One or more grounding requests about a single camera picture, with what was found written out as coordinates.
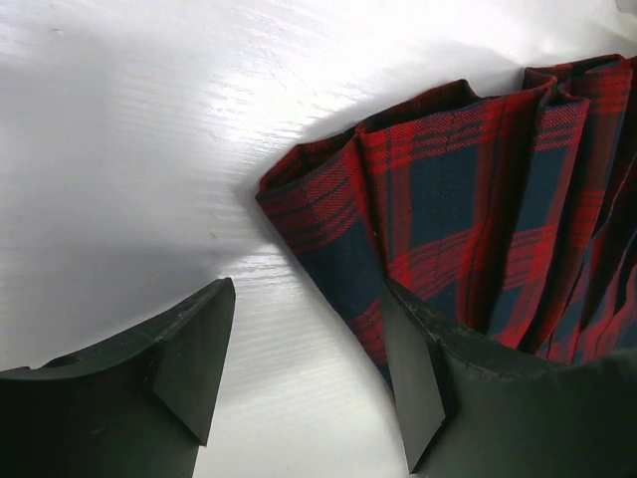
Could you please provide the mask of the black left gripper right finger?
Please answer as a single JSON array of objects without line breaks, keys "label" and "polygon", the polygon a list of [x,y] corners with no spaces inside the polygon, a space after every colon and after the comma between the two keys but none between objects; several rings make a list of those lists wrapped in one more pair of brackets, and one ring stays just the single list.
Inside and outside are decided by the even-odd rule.
[{"label": "black left gripper right finger", "polygon": [[632,477],[636,356],[562,365],[454,323],[409,290],[380,296],[406,461],[419,477]]}]

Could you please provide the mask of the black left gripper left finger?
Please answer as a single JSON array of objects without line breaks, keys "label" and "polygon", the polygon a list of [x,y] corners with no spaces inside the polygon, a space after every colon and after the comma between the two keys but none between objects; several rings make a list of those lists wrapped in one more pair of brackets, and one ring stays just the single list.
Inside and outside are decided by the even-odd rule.
[{"label": "black left gripper left finger", "polygon": [[1,374],[5,477],[189,477],[235,312],[230,279],[38,368]]}]

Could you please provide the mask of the red black plaid skirt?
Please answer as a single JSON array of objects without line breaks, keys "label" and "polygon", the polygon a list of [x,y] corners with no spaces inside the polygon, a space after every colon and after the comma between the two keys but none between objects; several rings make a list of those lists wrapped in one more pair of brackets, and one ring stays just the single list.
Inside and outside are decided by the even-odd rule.
[{"label": "red black plaid skirt", "polygon": [[256,195],[382,375],[392,280],[509,348],[580,364],[636,345],[636,62],[455,81],[291,149]]}]

